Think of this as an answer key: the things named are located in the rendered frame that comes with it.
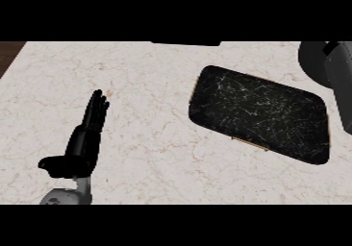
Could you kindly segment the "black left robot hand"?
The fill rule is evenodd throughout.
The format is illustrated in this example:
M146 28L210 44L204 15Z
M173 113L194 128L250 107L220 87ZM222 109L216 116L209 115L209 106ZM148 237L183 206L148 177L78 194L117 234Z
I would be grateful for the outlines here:
M49 172L52 178L77 179L90 176L98 162L108 108L109 102L99 89L90 96L83 123L74 129L65 154L46 157L38 162L38 167Z

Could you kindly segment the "black scratched tray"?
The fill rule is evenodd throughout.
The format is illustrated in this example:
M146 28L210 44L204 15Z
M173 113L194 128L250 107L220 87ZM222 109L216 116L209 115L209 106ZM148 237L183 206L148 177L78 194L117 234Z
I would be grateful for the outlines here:
M189 119L296 160L328 162L327 107L305 90L209 65L195 83Z

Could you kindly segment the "black flat object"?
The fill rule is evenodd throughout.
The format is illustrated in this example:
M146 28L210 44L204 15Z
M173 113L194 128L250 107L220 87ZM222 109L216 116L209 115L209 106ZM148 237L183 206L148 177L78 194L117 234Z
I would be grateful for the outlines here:
M219 46L220 41L151 41L151 43L157 44L169 44L169 45L189 45L189 46Z

